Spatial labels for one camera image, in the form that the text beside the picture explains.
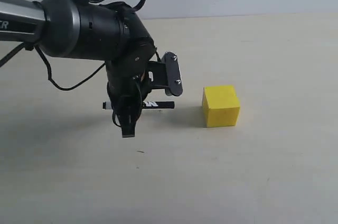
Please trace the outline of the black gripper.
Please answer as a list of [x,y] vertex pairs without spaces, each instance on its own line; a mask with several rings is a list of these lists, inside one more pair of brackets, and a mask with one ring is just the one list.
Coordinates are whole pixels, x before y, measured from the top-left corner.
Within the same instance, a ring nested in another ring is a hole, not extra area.
[[152,40],[109,41],[105,46],[107,93],[117,106],[123,138],[135,137],[140,105],[153,89],[166,89],[164,60],[151,61],[157,53]]

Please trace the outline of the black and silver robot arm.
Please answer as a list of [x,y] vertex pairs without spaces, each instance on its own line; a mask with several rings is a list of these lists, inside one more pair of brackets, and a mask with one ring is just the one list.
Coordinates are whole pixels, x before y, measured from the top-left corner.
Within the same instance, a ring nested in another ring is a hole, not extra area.
[[1,65],[23,49],[37,51],[42,60],[102,61],[113,123],[124,138],[134,137],[150,90],[147,65],[157,52],[135,8],[124,2],[1,0],[1,40],[17,42]]

